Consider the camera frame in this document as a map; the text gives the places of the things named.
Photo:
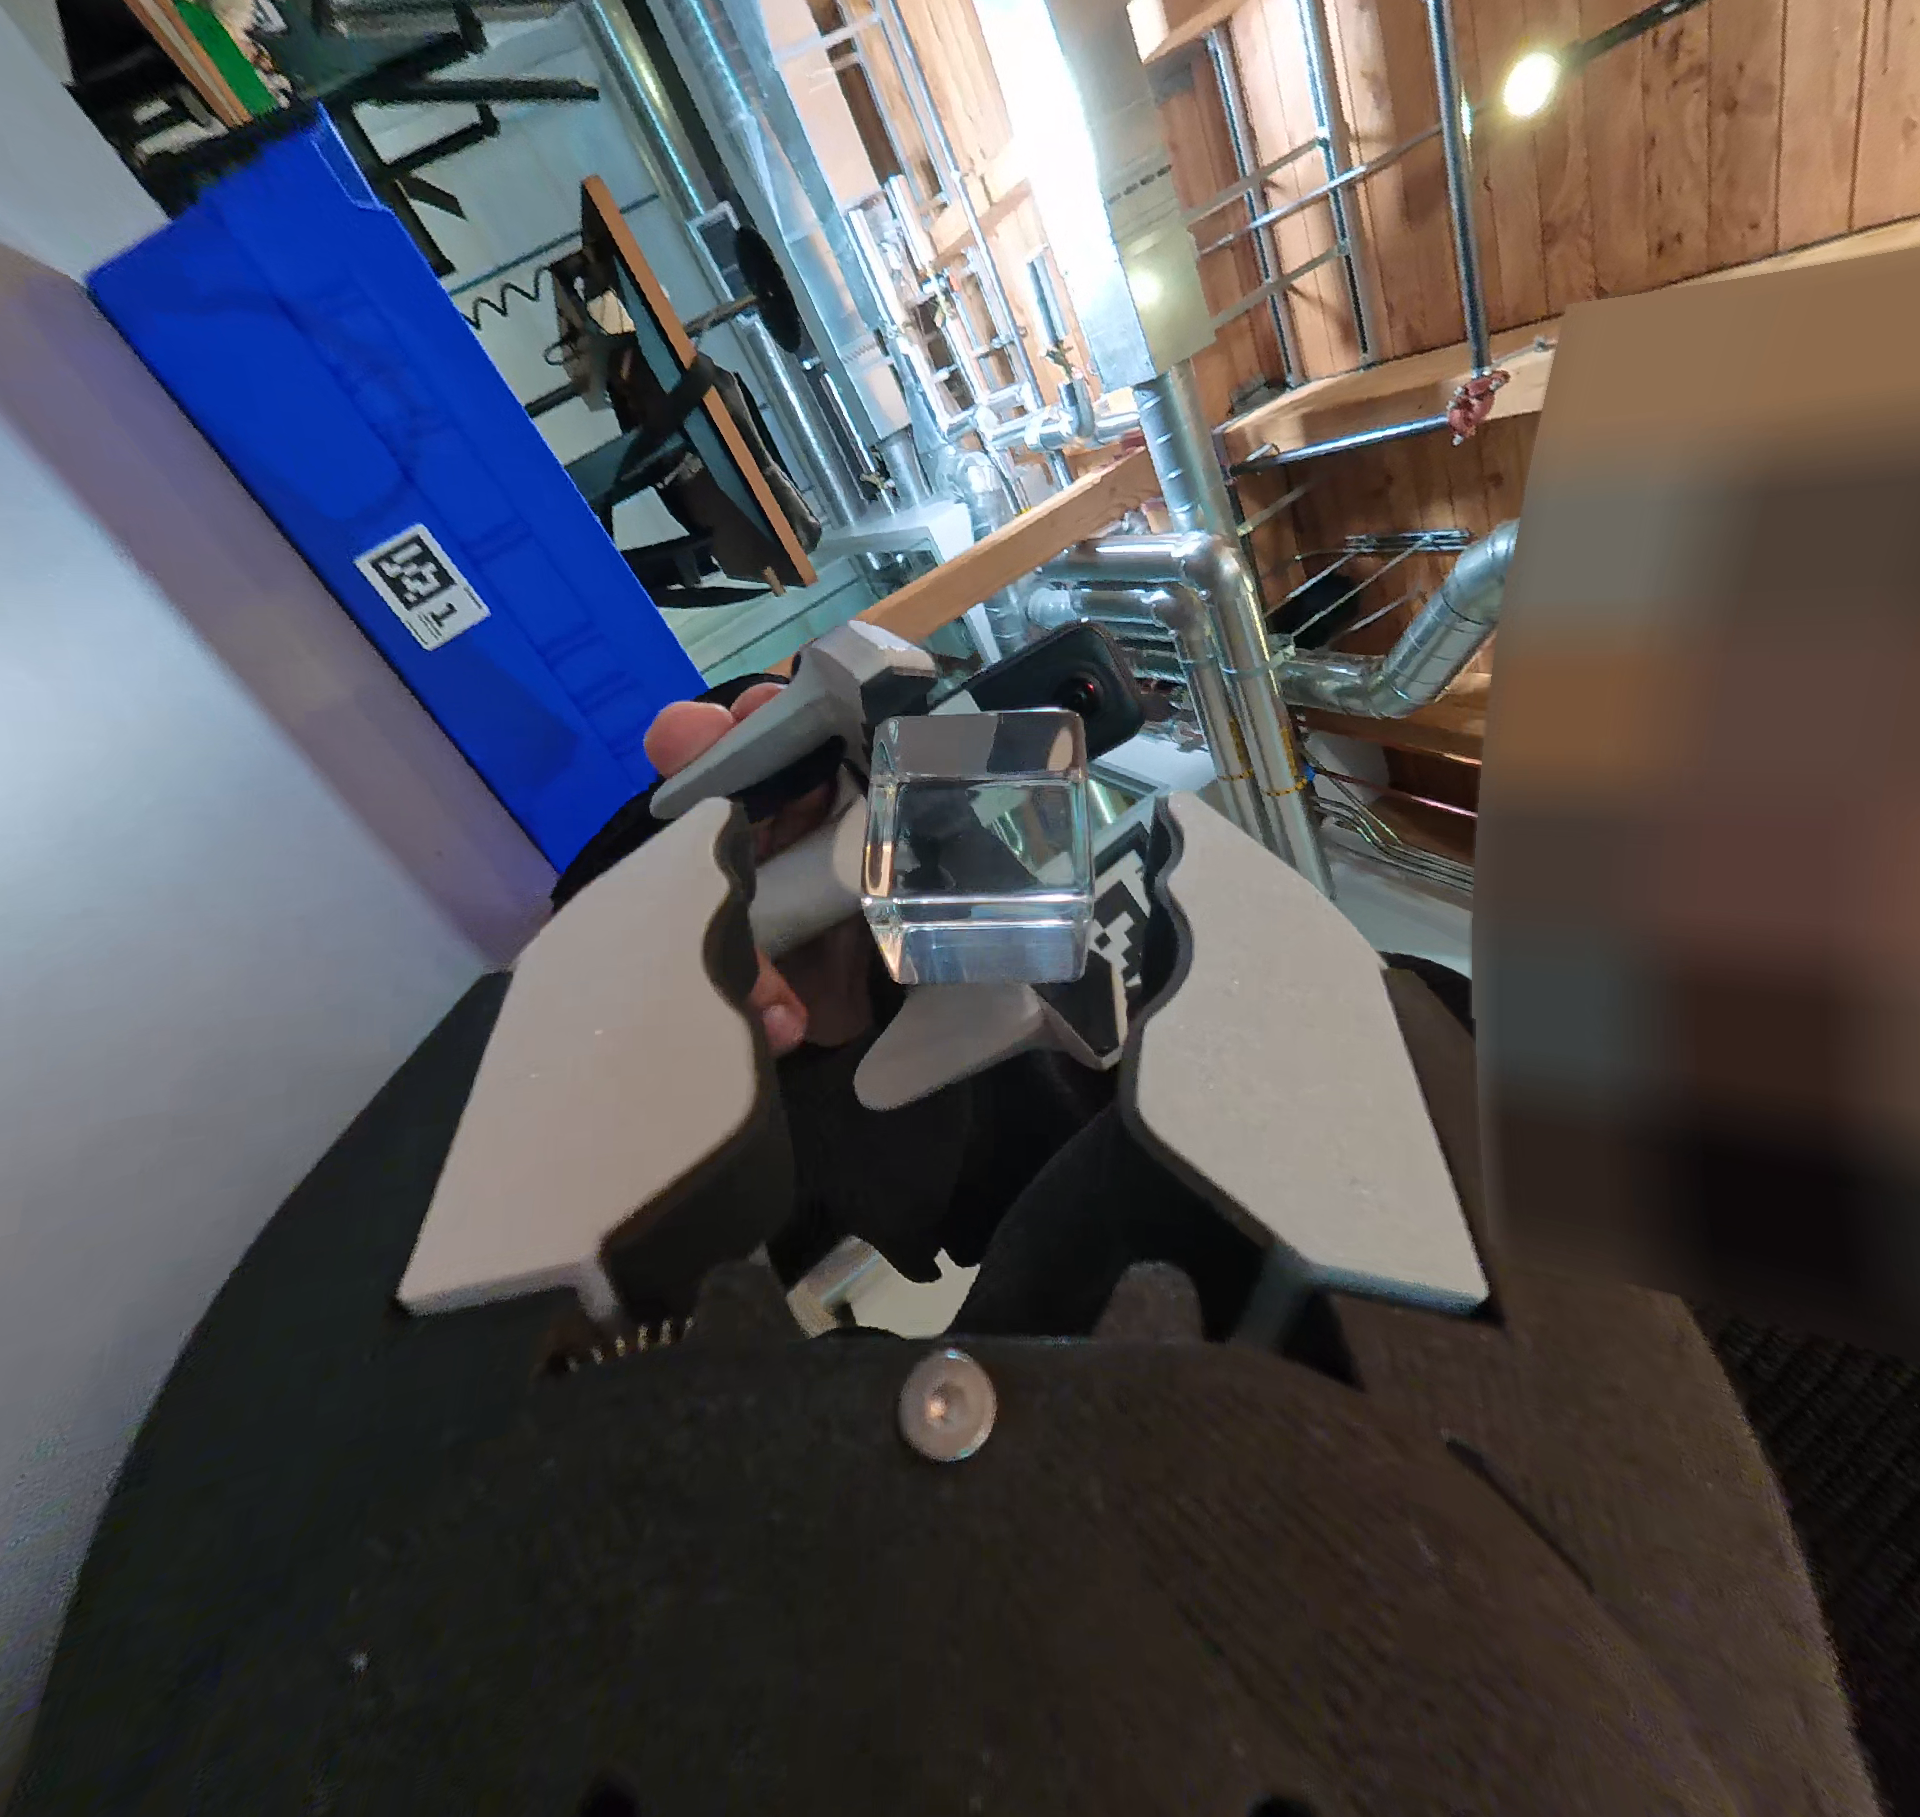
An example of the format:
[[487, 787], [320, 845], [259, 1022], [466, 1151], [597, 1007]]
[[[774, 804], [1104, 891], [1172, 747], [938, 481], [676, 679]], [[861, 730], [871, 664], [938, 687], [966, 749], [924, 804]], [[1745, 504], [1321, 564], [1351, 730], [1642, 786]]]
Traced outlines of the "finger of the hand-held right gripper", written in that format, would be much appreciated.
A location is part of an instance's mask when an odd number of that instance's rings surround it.
[[864, 770], [873, 730], [930, 697], [938, 676], [931, 653], [887, 631], [833, 629], [799, 653], [773, 701], [658, 787], [650, 815], [669, 822], [706, 799], [744, 799], [829, 744]]
[[1083, 975], [1072, 984], [909, 989], [897, 1015], [858, 1064], [852, 1089], [864, 1109], [905, 1109], [1028, 1053], [1114, 1070], [1120, 980]]

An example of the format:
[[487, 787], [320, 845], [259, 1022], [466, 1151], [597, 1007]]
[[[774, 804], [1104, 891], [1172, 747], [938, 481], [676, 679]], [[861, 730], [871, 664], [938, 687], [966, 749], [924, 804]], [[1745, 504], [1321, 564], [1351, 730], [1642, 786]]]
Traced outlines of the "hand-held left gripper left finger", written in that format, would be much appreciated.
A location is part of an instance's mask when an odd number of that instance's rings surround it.
[[751, 999], [756, 848], [696, 804], [521, 952], [397, 1303], [568, 1291], [598, 1325], [687, 1323], [788, 1220], [779, 1074]]

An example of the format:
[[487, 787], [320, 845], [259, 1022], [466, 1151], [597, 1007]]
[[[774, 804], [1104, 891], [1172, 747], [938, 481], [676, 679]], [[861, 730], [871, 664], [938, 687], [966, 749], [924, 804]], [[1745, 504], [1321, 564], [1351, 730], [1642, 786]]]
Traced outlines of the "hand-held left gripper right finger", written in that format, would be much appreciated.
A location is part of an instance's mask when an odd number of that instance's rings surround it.
[[1167, 961], [1123, 1050], [1117, 1113], [1257, 1249], [1234, 1338], [1281, 1348], [1329, 1298], [1483, 1319], [1492, 1281], [1379, 955], [1189, 794], [1156, 803], [1153, 848]]

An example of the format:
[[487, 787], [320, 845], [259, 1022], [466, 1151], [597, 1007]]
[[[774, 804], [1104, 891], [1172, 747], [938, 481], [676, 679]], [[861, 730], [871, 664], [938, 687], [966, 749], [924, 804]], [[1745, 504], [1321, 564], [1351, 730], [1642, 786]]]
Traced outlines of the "clear acrylic cube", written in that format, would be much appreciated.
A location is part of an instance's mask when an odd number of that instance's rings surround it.
[[893, 984], [1062, 987], [1086, 970], [1083, 721], [1060, 708], [890, 718], [871, 741], [861, 909]]

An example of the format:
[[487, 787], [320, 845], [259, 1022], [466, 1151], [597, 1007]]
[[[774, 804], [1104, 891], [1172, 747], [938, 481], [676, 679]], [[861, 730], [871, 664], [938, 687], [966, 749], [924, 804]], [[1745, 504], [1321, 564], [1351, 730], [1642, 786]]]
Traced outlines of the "silver insulated pipe elbow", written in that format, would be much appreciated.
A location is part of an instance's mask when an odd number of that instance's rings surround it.
[[1026, 594], [1038, 626], [1068, 620], [1164, 631], [1192, 662], [1236, 681], [1268, 681], [1273, 650], [1259, 583], [1238, 543], [1216, 534], [1120, 534], [1047, 564]]

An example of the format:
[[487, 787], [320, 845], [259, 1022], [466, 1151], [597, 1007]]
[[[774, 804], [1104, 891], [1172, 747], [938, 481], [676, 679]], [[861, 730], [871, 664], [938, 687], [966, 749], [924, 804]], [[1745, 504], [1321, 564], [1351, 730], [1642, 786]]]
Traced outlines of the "person's right hand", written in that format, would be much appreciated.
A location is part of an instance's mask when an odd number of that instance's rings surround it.
[[[751, 682], [730, 703], [676, 701], [659, 710], [642, 747], [659, 776], [674, 776], [706, 755], [729, 732], [780, 695], [780, 685]], [[842, 815], [838, 778], [817, 786], [758, 821], [756, 861], [803, 843]], [[779, 960], [756, 955], [751, 1009], [774, 1058], [817, 1045], [838, 1050], [866, 1035], [871, 1005], [871, 943], [857, 919], [842, 919], [814, 939], [790, 946]]]

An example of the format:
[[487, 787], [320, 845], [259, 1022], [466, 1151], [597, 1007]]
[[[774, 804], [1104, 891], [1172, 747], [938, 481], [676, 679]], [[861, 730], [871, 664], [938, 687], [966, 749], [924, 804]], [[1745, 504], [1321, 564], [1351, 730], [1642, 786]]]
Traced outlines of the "wooden handrail beam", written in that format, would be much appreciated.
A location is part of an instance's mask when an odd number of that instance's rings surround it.
[[1153, 461], [1142, 449], [1078, 478], [1038, 509], [1019, 513], [998, 532], [925, 577], [887, 594], [861, 613], [861, 621], [922, 644], [969, 609], [1045, 567], [1068, 549], [1104, 534], [1123, 516], [1162, 495]]

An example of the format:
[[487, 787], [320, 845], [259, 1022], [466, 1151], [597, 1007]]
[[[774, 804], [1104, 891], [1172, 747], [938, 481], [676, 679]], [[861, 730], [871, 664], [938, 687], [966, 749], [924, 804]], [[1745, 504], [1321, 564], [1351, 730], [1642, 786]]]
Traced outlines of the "thin copper pipe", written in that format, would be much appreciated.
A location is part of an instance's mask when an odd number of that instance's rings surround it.
[[1467, 898], [1476, 881], [1477, 812], [1319, 764], [1310, 790], [1324, 829], [1375, 865]]

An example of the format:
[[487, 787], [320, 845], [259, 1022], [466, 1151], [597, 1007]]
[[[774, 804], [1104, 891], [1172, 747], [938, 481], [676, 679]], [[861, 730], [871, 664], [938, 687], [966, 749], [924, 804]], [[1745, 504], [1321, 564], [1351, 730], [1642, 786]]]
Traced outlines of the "metal conduit pipe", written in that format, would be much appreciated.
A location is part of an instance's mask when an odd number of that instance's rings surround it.
[[1445, 154], [1464, 342], [1471, 359], [1471, 379], [1477, 381], [1492, 378], [1495, 356], [1473, 215], [1471, 112], [1460, 69], [1452, 0], [1422, 0], [1422, 5], [1427, 24], [1427, 46], [1438, 103], [1437, 119]]
[[1241, 478], [1267, 475], [1271, 471], [1281, 471], [1289, 465], [1325, 461], [1334, 456], [1348, 456], [1365, 451], [1378, 451], [1387, 444], [1399, 444], [1408, 437], [1427, 437], [1427, 436], [1452, 436], [1452, 420], [1446, 413], [1429, 413], [1422, 417], [1401, 418], [1383, 424], [1379, 427], [1368, 427], [1358, 431], [1348, 431], [1335, 437], [1316, 437], [1307, 444], [1291, 444], [1281, 449], [1276, 442], [1267, 442], [1257, 449], [1251, 454], [1231, 461], [1226, 467], [1228, 479], [1238, 481]]

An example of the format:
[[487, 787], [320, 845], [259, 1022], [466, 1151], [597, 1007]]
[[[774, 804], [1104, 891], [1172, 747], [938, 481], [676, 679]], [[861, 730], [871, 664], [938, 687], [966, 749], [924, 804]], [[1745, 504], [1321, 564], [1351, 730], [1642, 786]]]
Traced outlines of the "blue plastic bin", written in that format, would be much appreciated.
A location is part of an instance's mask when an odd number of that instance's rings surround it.
[[706, 679], [329, 114], [85, 285], [562, 871]]

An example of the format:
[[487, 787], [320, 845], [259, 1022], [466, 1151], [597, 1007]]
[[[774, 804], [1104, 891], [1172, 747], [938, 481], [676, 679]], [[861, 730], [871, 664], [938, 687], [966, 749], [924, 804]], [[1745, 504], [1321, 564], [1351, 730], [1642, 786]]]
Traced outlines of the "person's black knit sweater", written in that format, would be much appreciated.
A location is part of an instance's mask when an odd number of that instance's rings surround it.
[[1451, 1459], [1659, 1670], [1737, 1813], [1915, 1813], [1915, 1365], [1725, 1309], [1510, 1265], [1492, 1307], [1257, 1305], [1263, 1256], [1152, 1159], [1111, 1074], [1053, 1055], [895, 1111], [852, 1074], [905, 995], [843, 923], [756, 1005], [798, 1158], [774, 1268], [857, 1238], [971, 1270], [959, 1330], [1091, 1335], [1117, 1280], [1189, 1280], [1205, 1335], [1363, 1394]]

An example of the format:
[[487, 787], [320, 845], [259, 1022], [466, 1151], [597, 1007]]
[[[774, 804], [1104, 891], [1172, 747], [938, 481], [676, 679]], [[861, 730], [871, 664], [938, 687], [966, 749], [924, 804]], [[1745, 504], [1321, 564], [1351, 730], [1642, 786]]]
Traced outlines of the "silver spiral duct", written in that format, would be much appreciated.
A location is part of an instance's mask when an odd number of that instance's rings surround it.
[[[1192, 364], [1174, 364], [1136, 386], [1134, 402], [1142, 449], [1153, 461], [1172, 530], [1236, 538], [1261, 594], [1261, 576], [1238, 530], [1236, 507], [1215, 452], [1212, 429], [1201, 413]], [[1307, 884], [1324, 898], [1334, 898], [1309, 760], [1280, 692], [1275, 658], [1268, 681], [1236, 681], [1226, 672], [1223, 681], [1259, 791], [1259, 827]]]

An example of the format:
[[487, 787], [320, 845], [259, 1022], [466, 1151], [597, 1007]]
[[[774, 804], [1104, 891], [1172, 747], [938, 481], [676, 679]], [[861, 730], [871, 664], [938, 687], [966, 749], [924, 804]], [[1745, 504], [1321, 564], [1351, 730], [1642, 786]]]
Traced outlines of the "grey rectangular air duct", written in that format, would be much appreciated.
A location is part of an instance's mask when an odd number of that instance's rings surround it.
[[1131, 389], [1212, 344], [1160, 109], [1126, 0], [1041, 0], [1062, 81], [1029, 167], [1104, 389]]

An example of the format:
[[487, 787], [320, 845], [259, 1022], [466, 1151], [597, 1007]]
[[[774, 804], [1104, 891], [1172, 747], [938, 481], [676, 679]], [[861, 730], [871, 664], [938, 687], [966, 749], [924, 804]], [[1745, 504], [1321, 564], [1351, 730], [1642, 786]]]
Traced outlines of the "silver ventilation duct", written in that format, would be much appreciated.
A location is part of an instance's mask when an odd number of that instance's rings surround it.
[[824, 520], [858, 522], [873, 458], [907, 429], [905, 402], [760, 0], [588, 0], [584, 12], [684, 228], [696, 235], [726, 205], [773, 247], [803, 347], [756, 347], [750, 364]]

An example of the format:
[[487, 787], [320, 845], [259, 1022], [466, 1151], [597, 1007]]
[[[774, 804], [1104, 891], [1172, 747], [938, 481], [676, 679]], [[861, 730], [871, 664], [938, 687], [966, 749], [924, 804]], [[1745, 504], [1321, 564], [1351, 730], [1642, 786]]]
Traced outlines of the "black metal frame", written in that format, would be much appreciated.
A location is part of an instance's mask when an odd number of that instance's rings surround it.
[[[312, 0], [315, 28], [354, 44], [377, 44], [377, 59], [329, 86], [320, 103], [377, 201], [397, 217], [427, 268], [451, 270], [420, 211], [463, 221], [460, 200], [431, 169], [494, 141], [501, 114], [519, 108], [571, 108], [598, 100], [598, 86], [571, 77], [478, 72], [489, 31], [539, 24], [582, 0]], [[395, 156], [384, 156], [360, 123], [365, 109], [465, 109], [466, 122]]]

